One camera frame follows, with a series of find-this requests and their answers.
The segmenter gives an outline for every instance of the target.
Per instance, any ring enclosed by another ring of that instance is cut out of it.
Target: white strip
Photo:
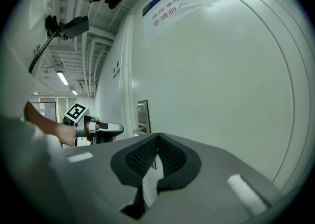
[[[261,198],[241,178],[240,174],[232,175],[227,179],[227,182],[253,216],[257,216],[268,209]]]
[[[83,154],[68,157],[68,160],[70,163],[75,163],[75,162],[83,161],[86,159],[90,159],[92,157],[93,155],[90,152],[85,152]]]

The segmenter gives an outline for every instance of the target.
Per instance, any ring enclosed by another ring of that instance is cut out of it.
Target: white shirt
[[[44,55],[30,75],[35,54],[47,41],[45,19],[51,15],[50,0],[20,0],[0,38],[0,114],[21,117],[30,96],[37,91],[37,78]]]

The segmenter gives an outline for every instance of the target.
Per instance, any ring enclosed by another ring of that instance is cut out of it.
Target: ceiling
[[[53,39],[41,65],[37,85],[38,93],[41,96],[72,96],[74,94],[71,90],[75,90],[79,96],[87,96],[82,64],[82,46],[86,45],[86,77],[88,80],[91,76],[91,93],[94,97],[95,83],[97,87],[100,70],[118,32],[119,24],[137,1],[123,0],[115,9],[111,10],[104,1],[89,3],[85,0],[52,0],[50,7],[58,22],[66,24],[75,17],[88,16],[90,30],[86,38],[79,35],[67,41],[61,37]],[[105,39],[107,44],[98,42],[95,44],[95,50],[92,53],[92,71],[89,75],[88,56],[91,41],[96,37]],[[60,80],[57,71],[64,73],[69,83],[68,86]]]

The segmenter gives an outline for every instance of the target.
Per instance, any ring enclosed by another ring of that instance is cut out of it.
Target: person
[[[37,62],[32,75],[28,69],[37,51],[48,39],[45,19],[52,15],[50,4],[51,0],[20,0],[2,30],[0,116],[21,118],[26,106],[29,122],[39,127],[44,134],[56,136],[62,144],[73,146],[76,137],[74,126],[50,121],[28,102],[30,96],[37,91],[37,79],[44,55]]]

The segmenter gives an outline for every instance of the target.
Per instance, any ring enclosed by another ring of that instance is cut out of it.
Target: fluorescent light
[[[59,76],[59,78],[61,79],[61,81],[65,84],[65,85],[69,85],[69,83],[67,82],[67,80],[65,79],[63,72],[58,71],[57,75]]]

